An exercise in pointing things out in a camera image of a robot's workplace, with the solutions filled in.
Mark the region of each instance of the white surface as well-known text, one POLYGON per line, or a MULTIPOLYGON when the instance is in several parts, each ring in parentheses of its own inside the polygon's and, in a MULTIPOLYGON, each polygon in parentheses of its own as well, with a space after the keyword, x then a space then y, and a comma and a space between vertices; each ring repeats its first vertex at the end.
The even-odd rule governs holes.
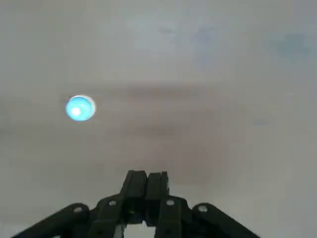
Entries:
POLYGON ((0 237, 1 238, 8 238, 17 233, 21 230, 25 229, 26 226, 22 225, 12 225, 12 224, 1 224, 0 223, 0 237))
POLYGON ((0 1, 0 222, 94 206, 129 169, 265 238, 314 237, 317 2, 0 1), (85 123, 69 97, 97 105, 85 123))

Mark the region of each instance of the metal rivet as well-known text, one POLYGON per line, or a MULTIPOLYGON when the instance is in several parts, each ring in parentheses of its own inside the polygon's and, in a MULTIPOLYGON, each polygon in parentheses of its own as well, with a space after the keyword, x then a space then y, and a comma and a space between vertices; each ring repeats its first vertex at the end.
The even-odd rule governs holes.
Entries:
POLYGON ((110 206, 114 206, 115 204, 117 204, 116 201, 110 201, 110 202, 109 202, 109 205, 110 205, 110 206))
POLYGON ((74 212, 77 213, 77 212, 81 212, 83 209, 81 207, 76 207, 74 209, 74 212))
POLYGON ((198 207, 198 211, 200 212, 207 212, 208 211, 208 208, 205 206, 205 205, 201 205, 198 207))
POLYGON ((174 203, 173 200, 167 200, 166 204, 167 204, 168 206, 173 206, 175 203, 174 203))

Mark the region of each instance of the glowing blue light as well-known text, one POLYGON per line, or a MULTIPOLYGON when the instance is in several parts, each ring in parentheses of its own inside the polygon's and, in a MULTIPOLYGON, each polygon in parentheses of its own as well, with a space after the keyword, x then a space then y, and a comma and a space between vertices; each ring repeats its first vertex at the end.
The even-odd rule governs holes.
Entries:
POLYGON ((66 104, 66 114, 75 121, 89 120, 96 110, 94 100, 84 95, 78 95, 69 99, 66 104))

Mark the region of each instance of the blue ball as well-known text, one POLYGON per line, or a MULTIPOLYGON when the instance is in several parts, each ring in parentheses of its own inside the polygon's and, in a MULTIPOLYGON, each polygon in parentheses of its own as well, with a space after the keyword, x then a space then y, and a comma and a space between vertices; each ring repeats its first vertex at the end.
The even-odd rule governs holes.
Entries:
POLYGON ((72 97, 66 104, 66 114, 75 121, 89 120, 95 110, 94 100, 84 95, 72 97))

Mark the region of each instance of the black robotic claw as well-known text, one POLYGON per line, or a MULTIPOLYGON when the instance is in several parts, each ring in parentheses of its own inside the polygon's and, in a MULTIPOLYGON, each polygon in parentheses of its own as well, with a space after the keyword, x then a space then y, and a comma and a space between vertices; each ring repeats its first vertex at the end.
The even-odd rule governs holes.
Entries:
POLYGON ((72 204, 12 238, 123 238, 128 224, 156 227, 155 238, 259 238, 216 207, 169 195, 166 172, 129 171, 119 194, 93 210, 72 204))

